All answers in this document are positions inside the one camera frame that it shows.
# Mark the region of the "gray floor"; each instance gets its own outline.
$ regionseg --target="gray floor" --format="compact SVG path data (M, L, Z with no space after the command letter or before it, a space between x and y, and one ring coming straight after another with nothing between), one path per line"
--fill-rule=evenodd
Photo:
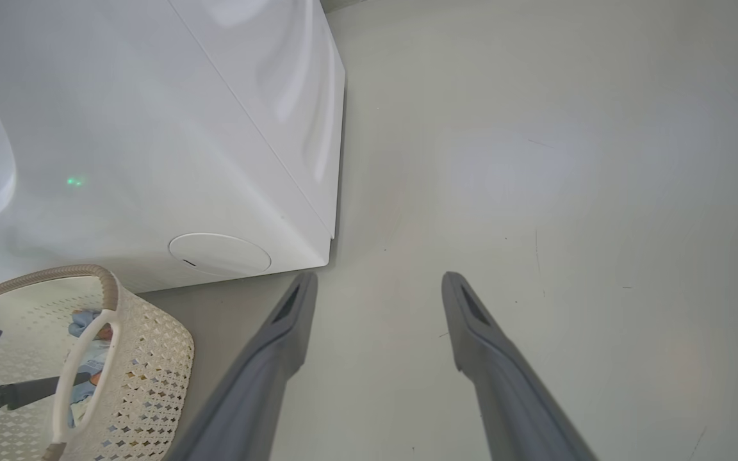
M738 459L738 3L372 0L339 236L274 460L487 459L460 271L602 459ZM193 332L188 424L293 275L146 294Z

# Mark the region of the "floor scuff mark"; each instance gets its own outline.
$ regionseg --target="floor scuff mark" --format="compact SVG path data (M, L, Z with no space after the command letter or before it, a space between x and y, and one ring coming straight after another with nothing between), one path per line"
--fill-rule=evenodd
M705 431L708 431L708 426L705 426L705 429L702 430L702 433L700 434L699 440L696 441L696 444L694 446L694 451L691 452L691 457L688 458L688 461L691 461L691 459L694 458L694 455L696 455L696 449L700 446L700 442L702 441L703 435L705 435Z
M539 245L537 244L537 229L534 230L534 255L537 257L537 275L539 275L539 287L543 290L545 298L545 287L543 286L543 272L539 269Z
M549 146L547 143L541 143L541 142L535 141L535 140L528 140L528 142L535 143L535 144L541 145L541 146L546 147L546 148L549 148L549 149L554 149L554 147Z

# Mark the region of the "perforated basket wall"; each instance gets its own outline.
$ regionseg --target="perforated basket wall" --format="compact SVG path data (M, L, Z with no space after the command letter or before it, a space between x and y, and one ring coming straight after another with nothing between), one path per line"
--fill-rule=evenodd
M76 309L100 309L96 277L50 280L1 295L0 384L56 376L76 338L67 332ZM70 295L72 288L82 292ZM58 298L59 293L67 293ZM121 334L115 358L85 431L62 460L117 461L164 457L175 437L193 364L193 339L175 318L119 289ZM49 444L53 398L0 411L0 461L39 459Z
M117 312L119 369L106 382L87 432L68 444L63 460L155 461L176 435L193 366L193 337L175 318L126 289L119 293Z

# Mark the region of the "gray plastic arm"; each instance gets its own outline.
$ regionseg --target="gray plastic arm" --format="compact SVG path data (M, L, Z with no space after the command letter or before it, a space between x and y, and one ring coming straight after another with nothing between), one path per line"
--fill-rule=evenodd
M287 380L304 364L317 277L298 275L226 373L169 461L266 461Z
M474 383L494 461L595 456L462 275L443 276L454 364Z

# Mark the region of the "blue cloth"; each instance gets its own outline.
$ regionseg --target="blue cloth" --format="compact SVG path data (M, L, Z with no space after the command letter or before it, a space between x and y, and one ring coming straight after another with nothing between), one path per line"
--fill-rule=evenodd
M73 314L73 322L67 327L67 332L78 338L85 331L85 328L99 317L99 311L82 311Z
M88 345L87 352L82 364L79 365L78 373L90 373L90 376L95 376L104 368L104 362L108 358L108 352L110 351L110 341L101 341L95 339L90 345ZM92 397L96 393L96 386L93 385L89 380L79 385L73 386L73 391L70 392L70 403L80 402L87 397ZM67 412L67 424L70 427L75 427L76 424L73 420L73 412Z

